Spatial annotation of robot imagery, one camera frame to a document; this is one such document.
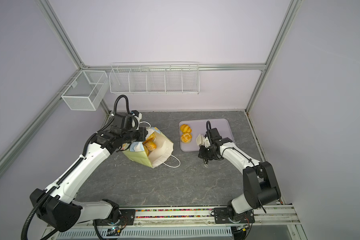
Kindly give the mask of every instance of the white wire basket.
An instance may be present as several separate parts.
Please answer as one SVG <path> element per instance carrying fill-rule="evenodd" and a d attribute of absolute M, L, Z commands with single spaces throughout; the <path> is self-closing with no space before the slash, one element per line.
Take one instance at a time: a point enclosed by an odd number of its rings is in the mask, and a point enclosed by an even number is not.
<path fill-rule="evenodd" d="M 111 64 L 110 92 L 115 94 L 186 94 L 200 92 L 198 65 Z"/>
<path fill-rule="evenodd" d="M 61 97 L 71 110 L 96 111 L 108 88 L 105 71 L 82 70 Z"/>

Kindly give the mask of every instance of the black mounting plate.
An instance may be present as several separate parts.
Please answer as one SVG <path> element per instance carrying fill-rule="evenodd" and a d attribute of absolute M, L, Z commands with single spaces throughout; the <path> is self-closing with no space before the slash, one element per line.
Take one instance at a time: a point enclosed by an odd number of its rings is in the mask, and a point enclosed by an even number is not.
<path fill-rule="evenodd" d="M 234 222 L 231 222 L 229 220 L 229 218 L 220 216 L 220 215 L 228 216 L 228 211 L 227 211 L 226 207 L 216 207 L 213 209 L 213 211 L 219 213 L 219 215 L 214 216 L 216 224 L 234 223 Z M 250 214 L 244 214 L 244 217 L 240 220 L 239 223 L 248 223 L 247 218 L 245 218 L 245 217 L 248 218 L 249 223 L 254 223 L 254 216 L 251 216 Z"/>
<path fill-rule="evenodd" d="M 121 215 L 120 215 L 120 221 L 118 223 L 116 223 L 116 225 L 125 225 L 125 221 L 127 221 L 127 226 L 128 225 L 133 225 L 133 222 L 135 220 L 135 213 L 136 210 L 135 209 L 120 209 L 119 210 Z M 96 225 L 97 226 L 109 226 L 108 223 L 104 222 L 102 219 L 97 219 L 96 220 Z"/>

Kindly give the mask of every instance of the gray marble tabletop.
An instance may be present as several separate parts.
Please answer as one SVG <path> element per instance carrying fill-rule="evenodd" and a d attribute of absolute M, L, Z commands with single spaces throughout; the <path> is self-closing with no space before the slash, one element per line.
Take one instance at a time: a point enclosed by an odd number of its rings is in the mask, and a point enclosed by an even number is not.
<path fill-rule="evenodd" d="M 181 165 L 161 164 L 152 169 L 113 153 L 102 162 L 80 188 L 76 200 L 110 199 L 121 207 L 226 205 L 243 193 L 242 174 L 227 160 L 210 161 L 205 167 L 198 152 L 180 149 L 178 124 L 185 120 L 225 118 L 236 145 L 255 159 L 260 155 L 245 113 L 226 112 L 150 112 L 142 121 L 160 129 L 173 143 L 173 155 Z M 165 163 L 177 166 L 170 157 Z"/>

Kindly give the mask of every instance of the sugar-coated bun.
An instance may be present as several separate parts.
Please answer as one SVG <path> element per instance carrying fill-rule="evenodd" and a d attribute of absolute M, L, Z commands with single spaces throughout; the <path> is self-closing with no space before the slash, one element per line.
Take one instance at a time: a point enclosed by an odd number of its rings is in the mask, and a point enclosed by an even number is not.
<path fill-rule="evenodd" d="M 192 132 L 192 129 L 187 125 L 187 124 L 183 124 L 180 126 L 180 131 L 181 132 L 189 132 L 191 133 Z"/>
<path fill-rule="evenodd" d="M 192 140 L 192 135 L 189 132 L 184 132 L 180 139 L 184 143 L 189 143 Z"/>
<path fill-rule="evenodd" d="M 148 147 L 145 147 L 144 146 L 144 151 L 145 151 L 145 153 L 147 154 L 147 156 L 149 155 L 149 150 L 148 150 Z"/>
<path fill-rule="evenodd" d="M 156 149 L 156 144 L 152 141 L 148 141 L 145 143 L 145 145 L 149 151 L 154 151 Z"/>
<path fill-rule="evenodd" d="M 153 132 L 147 139 L 143 142 L 143 144 L 146 144 L 148 141 L 153 141 L 155 139 L 156 135 L 155 132 Z"/>

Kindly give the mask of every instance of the bread roll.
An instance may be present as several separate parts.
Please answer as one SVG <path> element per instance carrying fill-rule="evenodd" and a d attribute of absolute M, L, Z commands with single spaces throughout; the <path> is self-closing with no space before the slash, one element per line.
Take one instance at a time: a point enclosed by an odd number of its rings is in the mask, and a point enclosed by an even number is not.
<path fill-rule="evenodd" d="M 146 138 L 146 140 L 143 142 L 143 144 L 146 144 L 148 141 L 153 141 L 155 139 L 156 135 L 153 132 L 149 137 Z"/>
<path fill-rule="evenodd" d="M 143 146 L 144 147 L 144 151 L 145 151 L 145 153 L 147 154 L 147 156 L 149 155 L 149 150 L 148 150 L 148 147 L 145 147 L 145 146 Z"/>
<path fill-rule="evenodd" d="M 192 129 L 187 125 L 187 124 L 183 124 L 182 126 L 180 126 L 180 131 L 184 132 L 192 132 Z"/>
<path fill-rule="evenodd" d="M 192 140 L 192 135 L 189 132 L 184 132 L 180 139 L 184 143 L 189 143 Z"/>
<path fill-rule="evenodd" d="M 152 141 L 148 141 L 145 143 L 145 145 L 149 151 L 154 151 L 156 149 L 156 144 Z"/>

